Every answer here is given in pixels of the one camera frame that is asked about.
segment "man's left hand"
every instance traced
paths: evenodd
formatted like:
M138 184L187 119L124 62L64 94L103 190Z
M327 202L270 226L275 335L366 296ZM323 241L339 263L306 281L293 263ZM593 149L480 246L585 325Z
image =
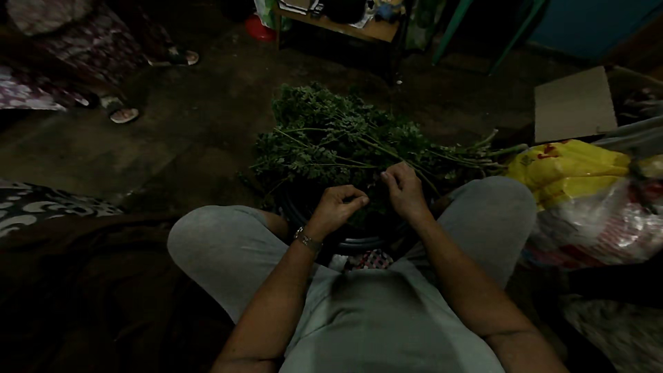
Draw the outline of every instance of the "man's left hand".
M348 197L355 197L344 203ZM322 242L328 234L341 228L355 211L366 206L369 197L366 193L352 185L333 186L325 189L318 207L308 221L304 234L311 239Z

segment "hand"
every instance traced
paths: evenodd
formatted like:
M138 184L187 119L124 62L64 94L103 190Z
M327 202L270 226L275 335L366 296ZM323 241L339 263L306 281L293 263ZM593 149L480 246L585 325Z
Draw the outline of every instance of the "hand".
M389 199L394 210L410 225L413 222L432 218L421 188L421 180L407 163L389 167L380 177L389 187Z
M348 197L355 197L351 202L343 203ZM318 207L308 221L304 234L322 242L328 234L341 228L355 211L366 206L369 197L352 185L334 186L325 189Z

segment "checkered cloth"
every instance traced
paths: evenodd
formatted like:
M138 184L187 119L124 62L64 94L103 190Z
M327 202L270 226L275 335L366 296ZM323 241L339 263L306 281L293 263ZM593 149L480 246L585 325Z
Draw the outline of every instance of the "checkered cloth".
M358 256L348 257L343 272L352 271L353 269L387 269L393 263L394 260L389 254L382 251L382 249L375 249Z

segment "gray t-shirt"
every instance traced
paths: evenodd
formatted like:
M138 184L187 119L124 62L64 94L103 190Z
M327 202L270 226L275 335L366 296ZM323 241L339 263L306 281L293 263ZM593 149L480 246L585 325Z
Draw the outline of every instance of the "gray t-shirt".
M302 315L281 372L504 373L421 275L362 269L329 286Z

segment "green metal frame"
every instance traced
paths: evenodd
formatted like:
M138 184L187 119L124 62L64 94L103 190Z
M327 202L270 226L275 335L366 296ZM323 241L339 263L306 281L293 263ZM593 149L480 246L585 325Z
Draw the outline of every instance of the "green metal frame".
M463 18L465 17L465 14L467 13L467 10L469 9L469 6L472 5L472 2L474 2L474 0L460 0L460 3L458 3L458 6L453 12L452 19L449 22L447 29L444 31L444 35L442 36L440 45L438 46L438 49L435 51L435 55L433 55L433 66L437 65L438 62L440 61L440 58L442 57L444 51L449 45L449 42L451 41L453 34L455 33L456 29L458 29L460 22L462 22ZM546 0L530 0L530 2L532 3L530 14L522 22L520 28L518 29L518 32L516 32L515 36L513 36L511 41L507 44L507 47L504 48L504 51L502 51L502 55L500 55L500 57L491 65L490 70L488 70L488 75L493 75L493 73L495 73L497 66L499 66L500 63L502 63L502 61L507 56L513 45L516 44L516 41L518 41L518 39L522 36L522 33L527 29L529 24L534 19L536 14L541 10Z

